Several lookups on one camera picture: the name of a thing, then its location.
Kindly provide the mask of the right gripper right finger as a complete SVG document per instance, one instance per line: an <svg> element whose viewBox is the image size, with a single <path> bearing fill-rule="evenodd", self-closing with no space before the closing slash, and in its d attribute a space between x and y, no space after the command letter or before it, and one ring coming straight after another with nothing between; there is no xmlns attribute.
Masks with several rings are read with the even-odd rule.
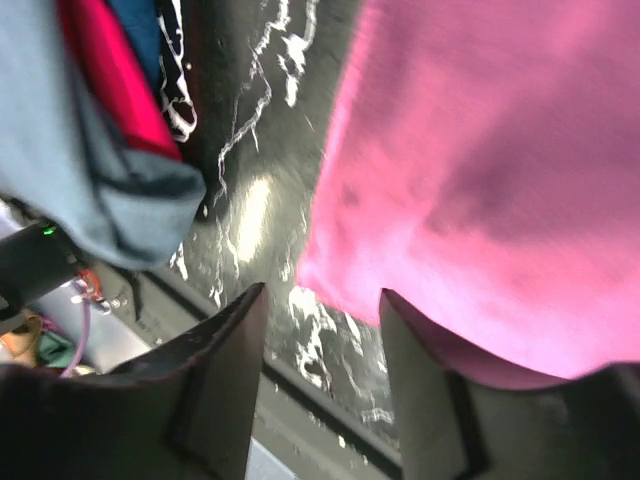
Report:
<svg viewBox="0 0 640 480"><path fill-rule="evenodd" d="M391 290L381 334L407 479L635 479L639 368L563 380L500 359Z"/></svg>

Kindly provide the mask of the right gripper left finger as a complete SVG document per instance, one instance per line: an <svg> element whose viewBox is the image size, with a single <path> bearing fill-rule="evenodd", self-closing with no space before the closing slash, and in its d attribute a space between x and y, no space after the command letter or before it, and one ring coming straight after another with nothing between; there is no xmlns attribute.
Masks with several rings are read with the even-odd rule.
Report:
<svg viewBox="0 0 640 480"><path fill-rule="evenodd" d="M1 475L5 479L180 479L161 459L160 402L176 383L148 386L103 375L59 378L1 369Z"/></svg>

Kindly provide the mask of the purple satin napkin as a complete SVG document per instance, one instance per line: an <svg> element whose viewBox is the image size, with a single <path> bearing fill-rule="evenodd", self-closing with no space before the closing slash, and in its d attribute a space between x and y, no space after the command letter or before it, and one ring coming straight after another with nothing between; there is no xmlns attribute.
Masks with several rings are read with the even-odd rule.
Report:
<svg viewBox="0 0 640 480"><path fill-rule="evenodd" d="M528 388L639 359L639 5L366 1L298 283Z"/></svg>

